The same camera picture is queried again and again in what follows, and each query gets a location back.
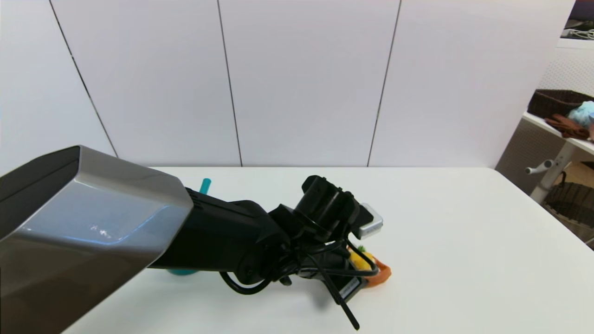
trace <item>white cable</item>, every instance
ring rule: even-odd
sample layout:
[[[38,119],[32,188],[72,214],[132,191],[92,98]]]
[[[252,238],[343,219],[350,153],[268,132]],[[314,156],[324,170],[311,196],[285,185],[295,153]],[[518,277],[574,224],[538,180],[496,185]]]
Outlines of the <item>white cable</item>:
[[[577,36],[584,39],[594,39],[594,29],[581,31],[577,29],[565,29],[564,32],[567,31],[570,36]]]

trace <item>brown basket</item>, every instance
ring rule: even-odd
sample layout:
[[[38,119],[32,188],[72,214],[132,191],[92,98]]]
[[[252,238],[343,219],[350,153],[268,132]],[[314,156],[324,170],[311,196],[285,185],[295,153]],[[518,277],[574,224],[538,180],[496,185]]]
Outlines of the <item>brown basket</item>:
[[[560,221],[569,231],[580,238],[583,242],[588,242],[594,238],[594,229],[586,224],[582,224],[574,219],[569,219],[564,215],[559,214],[555,209],[547,204],[543,204],[545,210],[549,211],[558,221]],[[588,246],[594,249],[594,242],[589,242]]]
[[[551,118],[553,114],[567,116],[585,101],[594,101],[594,97],[572,90],[537,89],[528,104],[528,112],[540,118]]]
[[[562,182],[551,189],[542,206],[580,240],[594,238],[594,188]]]

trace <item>yellow object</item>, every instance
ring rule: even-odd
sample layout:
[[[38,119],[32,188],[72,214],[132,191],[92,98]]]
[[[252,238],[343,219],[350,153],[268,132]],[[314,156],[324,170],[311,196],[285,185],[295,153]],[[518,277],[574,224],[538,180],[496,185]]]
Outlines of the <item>yellow object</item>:
[[[365,256],[367,256],[371,261],[375,262],[375,259],[371,253],[363,252]],[[371,270],[371,266],[367,261],[365,261],[361,256],[359,256],[354,251],[350,251],[350,260],[355,265],[355,268],[358,270]]]

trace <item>brown glove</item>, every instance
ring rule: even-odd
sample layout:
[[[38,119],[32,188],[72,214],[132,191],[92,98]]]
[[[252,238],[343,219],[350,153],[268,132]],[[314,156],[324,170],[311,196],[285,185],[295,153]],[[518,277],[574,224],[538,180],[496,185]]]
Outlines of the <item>brown glove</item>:
[[[552,116],[553,119],[545,118],[548,125],[557,129],[563,138],[576,138],[586,140],[590,137],[590,131],[582,127],[578,123],[570,120],[569,118],[555,114]]]

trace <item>white wall panel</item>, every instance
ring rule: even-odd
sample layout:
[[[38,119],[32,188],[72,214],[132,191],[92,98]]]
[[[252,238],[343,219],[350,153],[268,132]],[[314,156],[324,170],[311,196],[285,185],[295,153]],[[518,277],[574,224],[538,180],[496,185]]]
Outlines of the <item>white wall panel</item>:
[[[497,164],[573,0],[402,0],[370,166]]]
[[[398,0],[220,0],[244,165],[365,166]]]
[[[113,155],[49,1],[2,0],[0,175],[83,144]]]
[[[216,0],[52,3],[120,157],[239,165]]]
[[[538,88],[594,96],[594,40],[560,40]]]

